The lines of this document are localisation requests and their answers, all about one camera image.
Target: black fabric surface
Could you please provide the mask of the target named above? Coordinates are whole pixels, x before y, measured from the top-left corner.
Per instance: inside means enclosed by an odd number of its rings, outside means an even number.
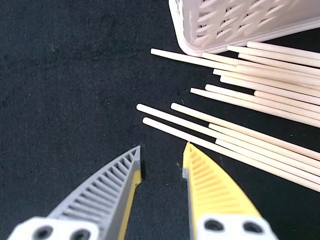
[[[268,42],[320,52],[319,41],[314,29]],[[184,103],[320,151],[316,127],[190,94],[191,87],[207,83],[252,91],[220,83],[210,68],[151,55],[152,47],[182,53],[166,0],[1,1],[0,239],[16,224],[46,216],[136,145],[142,146],[146,175],[136,189],[126,239],[188,239],[181,178],[186,142],[143,125],[138,103],[205,126],[170,110],[172,102]],[[280,240],[319,239],[319,193],[200,149],[232,176]]]

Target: basket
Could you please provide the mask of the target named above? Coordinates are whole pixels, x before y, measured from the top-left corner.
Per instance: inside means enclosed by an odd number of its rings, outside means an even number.
[[[220,53],[320,27],[320,0],[169,0],[180,48]]]

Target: wooden stick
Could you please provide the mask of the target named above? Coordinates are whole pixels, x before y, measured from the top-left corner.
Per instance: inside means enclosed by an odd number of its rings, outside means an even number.
[[[295,175],[288,173],[286,171],[280,170],[280,169],[275,168],[273,166],[270,166],[270,165],[267,165],[267,164],[262,163],[260,161],[254,160],[252,158],[243,156],[237,152],[231,151],[229,149],[226,149],[224,147],[216,145],[212,142],[203,140],[199,137],[193,136],[191,134],[180,131],[180,130],[175,129],[173,127],[167,126],[165,124],[162,124],[162,123],[157,122],[155,120],[152,120],[150,118],[145,117],[142,120],[142,122],[146,125],[149,125],[153,128],[156,128],[156,129],[161,130],[163,132],[166,132],[168,134],[174,135],[178,138],[184,139],[186,141],[190,141],[194,144],[197,144],[197,145],[202,146],[204,148],[207,148],[209,150],[215,151],[217,153],[223,154],[227,157],[233,158],[233,159],[238,160],[242,163],[248,164],[250,166],[261,169],[263,171],[266,171],[268,173],[271,173],[271,174],[276,175],[278,177],[281,177],[283,179],[287,179],[293,183],[296,183],[296,184],[302,185],[306,188],[320,192],[320,185],[319,184],[316,184],[312,181],[308,181],[306,179],[303,179],[302,177],[295,176]]]
[[[245,135],[256,138],[258,140],[263,140],[263,141],[270,143],[272,145],[276,145],[281,148],[281,150],[280,150],[280,148],[278,148],[276,150],[278,153],[280,153],[280,151],[281,151],[281,153],[285,153],[284,155],[286,155],[290,158],[293,158],[296,160],[309,159],[309,161],[313,160],[311,158],[320,160],[320,153],[319,152],[307,149],[302,146],[295,145],[295,144],[287,142],[287,141],[283,141],[283,140],[275,138],[273,136],[269,136],[269,135],[263,134],[261,132],[254,131],[252,129],[237,125],[235,123],[232,123],[232,122],[229,122],[226,120],[222,120],[220,118],[211,116],[209,114],[194,110],[192,108],[182,106],[177,103],[172,103],[171,109],[178,111],[180,113],[201,119],[201,120],[209,122],[209,123],[217,124],[219,126],[223,126],[225,128],[235,130],[239,133],[243,133]]]
[[[256,152],[253,152],[253,151],[250,151],[250,150],[245,149],[243,147],[240,147],[240,146],[234,145],[232,143],[223,141],[221,139],[217,139],[215,141],[215,144],[220,145],[220,146],[222,146],[222,147],[224,147],[226,149],[229,149],[231,151],[234,151],[234,152],[236,152],[238,154],[244,155],[244,156],[246,156],[248,158],[257,160],[259,162],[262,162],[264,164],[268,164],[268,165],[270,165],[272,167],[275,167],[277,169],[281,169],[283,171],[286,171],[287,173],[294,174],[294,175],[296,175],[298,177],[301,177],[301,178],[304,178],[306,180],[312,181],[312,182],[314,182],[316,184],[320,184],[320,177],[315,176],[313,174],[310,174],[310,173],[308,173],[306,171],[302,171],[301,169],[295,168],[293,166],[289,166],[289,165],[287,165],[285,163],[273,160],[270,157],[258,154]]]
[[[278,102],[278,103],[283,103],[283,104],[287,104],[287,105],[291,105],[291,106],[296,106],[296,107],[301,108],[301,109],[306,109],[306,110],[309,110],[309,111],[320,113],[320,106],[318,106],[318,105],[306,103],[306,102],[303,102],[303,101],[297,101],[297,100],[294,100],[294,99],[291,99],[291,98],[287,98],[287,97],[279,96],[279,95],[274,95],[274,94],[267,93],[267,92],[264,92],[264,91],[259,91],[259,90],[254,91],[254,95],[256,97],[259,97],[259,98],[269,99],[269,100],[272,100],[272,101],[275,101],[275,102]]]
[[[284,72],[284,73],[288,73],[288,74],[295,74],[295,75],[301,75],[301,76],[306,76],[306,77],[310,77],[310,78],[320,79],[320,76],[317,76],[317,75],[312,75],[312,74],[299,72],[299,71],[292,71],[292,70],[288,70],[288,69],[284,69],[284,68],[259,64],[259,63],[255,63],[255,62],[251,62],[251,61],[243,61],[243,60],[239,60],[239,59],[235,59],[235,58],[231,58],[231,57],[226,57],[226,56],[220,56],[217,54],[212,54],[212,53],[207,53],[207,52],[203,52],[201,57],[204,59],[209,59],[212,61],[217,61],[219,63],[225,63],[225,64],[234,65],[234,66],[246,65],[246,66],[252,66],[252,67],[257,67],[257,68],[262,68],[262,69],[269,69],[269,70],[273,70],[273,71],[277,71],[277,72]]]
[[[320,105],[320,98],[319,97],[305,95],[302,93],[288,91],[288,90],[276,88],[273,86],[267,86],[267,85],[263,85],[260,83],[241,80],[241,79],[229,77],[229,76],[221,76],[220,81],[222,83],[226,83],[226,84],[232,84],[232,85],[236,85],[236,86],[240,86],[240,87],[244,87],[244,88],[248,88],[248,89],[253,89],[253,90],[260,90],[260,91],[264,91],[266,93],[275,94],[278,96],[283,96],[283,97],[286,97],[289,99],[295,99],[295,100],[299,100],[299,101],[306,102],[306,103]]]
[[[256,41],[248,41],[246,46],[251,49],[260,49],[260,50],[266,50],[266,51],[275,52],[275,53],[289,54],[289,55],[294,55],[298,57],[320,60],[320,53],[317,53],[314,51],[306,51],[306,50],[272,45],[272,44],[256,42]]]
[[[317,112],[305,110],[305,109],[302,109],[302,108],[299,108],[296,106],[287,105],[287,104],[280,103],[277,101],[272,101],[272,100],[268,100],[265,98],[252,96],[250,94],[245,94],[242,92],[233,91],[233,90],[229,90],[226,88],[222,88],[222,87],[218,87],[218,86],[214,86],[214,85],[210,85],[210,84],[205,85],[205,90],[207,90],[209,92],[214,92],[217,94],[223,94],[226,96],[234,97],[237,99],[246,100],[246,101],[249,101],[252,103],[256,103],[256,104],[260,104],[260,105],[264,105],[264,106],[269,106],[274,109],[283,110],[283,111],[286,111],[289,113],[298,114],[298,115],[305,116],[308,118],[320,120],[320,114]]]
[[[273,145],[271,143],[265,142],[265,141],[263,141],[261,139],[246,135],[246,134],[241,133],[241,132],[237,132],[237,131],[232,130],[232,129],[228,129],[228,128],[223,127],[223,126],[218,126],[218,125],[210,123],[209,124],[209,128],[210,129],[214,129],[214,130],[216,130],[216,131],[218,131],[220,133],[223,133],[225,135],[231,136],[233,138],[240,139],[240,140],[245,141],[247,143],[254,144],[254,145],[258,146],[258,147],[267,149],[267,150],[272,151],[274,153],[278,153],[280,155],[286,156],[286,157],[291,158],[291,159],[295,159],[295,160],[297,160],[299,162],[302,162],[302,163],[305,163],[305,164],[308,164],[310,166],[313,166],[315,168],[320,169],[320,161],[317,161],[317,160],[312,159],[310,157],[294,153],[294,152],[289,151],[287,149],[284,149],[282,147],[279,147],[279,146]]]
[[[226,49],[236,53],[249,54],[253,56],[258,56],[258,57],[263,57],[268,59],[275,59],[275,60],[285,61],[289,63],[308,65],[308,66],[313,66],[317,68],[320,67],[320,60],[310,59],[302,56],[294,56],[294,55],[289,55],[284,53],[277,53],[277,52],[259,50],[259,49],[242,47],[242,46],[228,45]]]
[[[301,115],[294,114],[291,112],[275,109],[273,107],[264,106],[264,105],[257,104],[254,102],[242,100],[239,98],[235,98],[235,97],[231,97],[231,96],[227,96],[227,95],[223,95],[223,94],[219,94],[219,93],[215,93],[215,92],[204,91],[201,89],[191,88],[190,92],[193,94],[197,94],[197,95],[209,98],[209,99],[218,100],[218,101],[225,102],[228,104],[233,104],[233,105],[240,106],[243,108],[256,110],[256,111],[259,111],[259,112],[262,112],[265,114],[274,115],[274,116],[281,117],[284,119],[289,119],[292,121],[296,121],[299,123],[308,124],[308,125],[320,128],[320,121],[317,119],[310,118],[310,117],[301,116]]]
[[[230,64],[225,64],[221,62],[216,62],[216,61],[210,61],[206,59],[202,59],[199,57],[195,56],[188,56],[184,54],[179,54],[175,52],[169,52],[169,51],[163,51],[159,49],[154,49],[151,48],[151,54],[153,55],[158,55],[164,58],[168,59],[173,59],[185,63],[190,63],[190,64],[196,64],[196,65],[201,65],[209,68],[214,68],[214,69],[223,69],[227,71],[233,71],[235,69],[235,66],[230,65]]]
[[[309,172],[309,173],[312,173],[312,174],[320,176],[320,169],[319,168],[316,168],[316,167],[308,165],[306,163],[297,161],[297,160],[295,160],[293,158],[290,158],[290,157],[287,157],[287,156],[284,156],[284,155],[280,155],[280,154],[278,154],[276,152],[273,152],[273,151],[264,149],[262,147],[259,147],[257,145],[254,145],[256,143],[256,141],[254,141],[254,144],[251,144],[251,143],[242,141],[240,139],[237,139],[235,137],[223,134],[223,133],[221,133],[219,131],[214,131],[214,130],[212,130],[210,128],[201,126],[201,125],[193,123],[191,121],[187,121],[185,119],[179,118],[177,116],[170,115],[170,114],[165,113],[163,111],[159,111],[159,110],[156,110],[154,108],[151,108],[151,107],[148,107],[148,106],[145,106],[145,105],[142,105],[142,104],[138,104],[136,106],[136,109],[141,111],[141,112],[144,112],[146,114],[150,114],[152,116],[167,120],[167,121],[169,121],[171,123],[178,124],[180,126],[188,128],[188,129],[192,129],[194,131],[197,131],[199,133],[208,135],[210,137],[224,140],[224,141],[226,141],[228,143],[240,146],[242,148],[248,149],[248,150],[253,151],[255,153],[264,155],[266,157],[272,158],[272,159],[277,160],[279,162],[288,164],[290,166],[293,166],[293,167],[296,167],[298,169],[304,170],[306,172]]]
[[[273,79],[289,84],[303,84],[310,86],[320,86],[319,78],[312,78],[308,76],[300,76],[291,73],[286,73],[282,71],[273,71],[269,69],[254,67],[254,66],[245,66],[237,65],[235,71],[240,74],[248,74],[256,77]]]
[[[220,69],[213,70],[213,74],[220,75],[220,76],[232,77],[235,79],[246,80],[246,81],[254,82],[257,84],[268,85],[271,87],[285,89],[285,90],[300,93],[300,94],[310,95],[310,96],[314,96],[314,97],[320,97],[319,90],[304,87],[304,86],[298,86],[295,84],[286,83],[286,82],[282,82],[282,81],[271,80],[268,78],[252,76],[252,75],[247,75],[247,74],[237,73],[237,72],[232,72],[232,71],[224,71],[224,70],[220,70]]]
[[[253,56],[253,55],[249,55],[249,54],[245,54],[245,53],[239,53],[238,58],[245,59],[245,60],[252,61],[255,63],[259,63],[259,64],[273,66],[273,67],[280,68],[280,69],[288,69],[288,70],[297,71],[300,73],[305,73],[305,74],[310,74],[310,75],[316,75],[316,76],[320,77],[320,69],[309,67],[309,66],[301,66],[298,64],[272,60],[269,58]]]

